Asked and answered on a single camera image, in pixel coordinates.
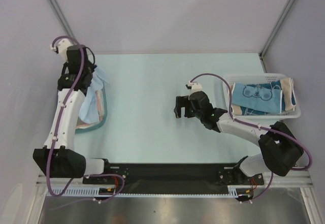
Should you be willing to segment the light blue towel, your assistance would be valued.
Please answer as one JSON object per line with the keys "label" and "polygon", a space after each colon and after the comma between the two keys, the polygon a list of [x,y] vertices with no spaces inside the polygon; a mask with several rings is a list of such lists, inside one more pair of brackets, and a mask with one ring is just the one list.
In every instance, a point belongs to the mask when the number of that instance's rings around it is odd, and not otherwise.
{"label": "light blue towel", "polygon": [[99,122],[96,92],[104,88],[108,82],[108,75],[101,68],[96,67],[92,73],[91,84],[87,89],[86,97],[79,110],[79,118],[86,124]]}

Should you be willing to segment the teal beige Doraemon towel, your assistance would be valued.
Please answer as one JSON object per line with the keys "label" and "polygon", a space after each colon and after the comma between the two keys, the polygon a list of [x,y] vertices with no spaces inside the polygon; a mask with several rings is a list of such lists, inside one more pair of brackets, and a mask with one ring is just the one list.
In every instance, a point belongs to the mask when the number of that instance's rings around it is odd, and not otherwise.
{"label": "teal beige Doraemon towel", "polygon": [[[273,88],[280,88],[283,92],[282,95],[282,112],[280,114],[286,113],[288,111],[294,111],[296,109],[297,101],[294,92],[294,81],[292,78],[282,78],[280,80],[268,82],[268,83],[258,83],[258,84],[246,84],[246,85],[261,85],[261,86],[271,86]],[[265,113],[260,111],[255,111],[245,107],[240,107],[231,104],[232,113],[241,116],[265,116],[271,113]]]}

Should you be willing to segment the dark blue towel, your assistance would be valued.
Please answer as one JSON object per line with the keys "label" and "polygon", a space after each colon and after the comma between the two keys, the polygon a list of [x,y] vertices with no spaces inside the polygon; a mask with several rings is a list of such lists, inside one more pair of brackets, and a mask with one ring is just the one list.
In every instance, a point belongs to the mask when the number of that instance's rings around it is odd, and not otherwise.
{"label": "dark blue towel", "polygon": [[278,87],[234,83],[231,94],[232,105],[271,114],[282,112],[283,92]]}

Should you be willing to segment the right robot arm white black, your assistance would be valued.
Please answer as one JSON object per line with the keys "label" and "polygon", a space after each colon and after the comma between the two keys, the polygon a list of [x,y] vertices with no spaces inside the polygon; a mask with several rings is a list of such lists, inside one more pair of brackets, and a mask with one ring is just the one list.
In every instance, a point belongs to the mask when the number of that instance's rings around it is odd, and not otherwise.
{"label": "right robot arm white black", "polygon": [[284,123],[278,121],[269,127],[248,121],[240,123],[227,110],[213,107],[203,91],[177,96],[174,113],[176,118],[195,117],[208,130],[237,136],[260,148],[260,154],[245,156],[236,163],[234,179],[239,184],[246,184],[252,176],[264,172],[284,177],[304,153]]}

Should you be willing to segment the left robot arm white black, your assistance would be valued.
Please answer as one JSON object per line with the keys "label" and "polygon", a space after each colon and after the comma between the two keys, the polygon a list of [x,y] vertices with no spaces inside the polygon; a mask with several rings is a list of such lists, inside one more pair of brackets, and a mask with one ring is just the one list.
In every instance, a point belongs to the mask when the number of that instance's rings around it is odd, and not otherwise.
{"label": "left robot arm white black", "polygon": [[33,159],[48,178],[81,178],[94,175],[100,183],[107,183],[112,171],[102,158],[86,158],[74,151],[77,124],[98,123],[98,92],[96,64],[88,59],[87,47],[72,45],[65,49],[66,62],[57,83],[57,107],[53,124],[42,148],[35,149]]}

